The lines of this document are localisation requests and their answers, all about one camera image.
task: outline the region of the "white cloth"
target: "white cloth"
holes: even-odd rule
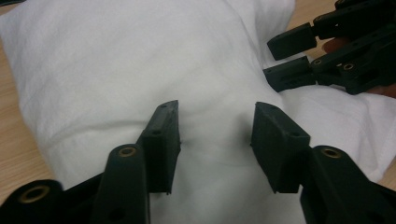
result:
[[[311,86],[276,93],[266,41],[291,0],[29,0],[0,17],[23,117],[70,188],[134,143],[157,105],[179,100],[173,193],[152,223],[304,223],[298,195],[274,195],[249,146],[256,102],[284,109],[312,146],[346,151],[372,180],[395,155],[396,102]]]

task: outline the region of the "human hand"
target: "human hand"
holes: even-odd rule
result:
[[[347,44],[349,42],[350,42],[350,40],[346,37],[338,37],[338,38],[335,38],[333,40],[326,42],[322,48],[327,53],[331,53],[331,52],[336,51],[337,49],[343,47],[345,44]],[[374,88],[368,90],[367,92],[373,93],[373,94],[385,95],[385,96],[396,99],[396,83],[391,84],[386,87],[377,86],[377,87],[374,87]]]

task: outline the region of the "wooden table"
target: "wooden table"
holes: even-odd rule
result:
[[[297,0],[290,27],[312,21],[316,16],[333,11],[330,0]],[[1,7],[0,14],[15,6]],[[307,52],[314,58],[320,48]],[[380,184],[396,190],[396,163],[389,167]],[[53,178],[37,150],[35,140],[26,128],[18,108],[18,94],[3,48],[0,48],[0,204],[18,187],[37,179]]]

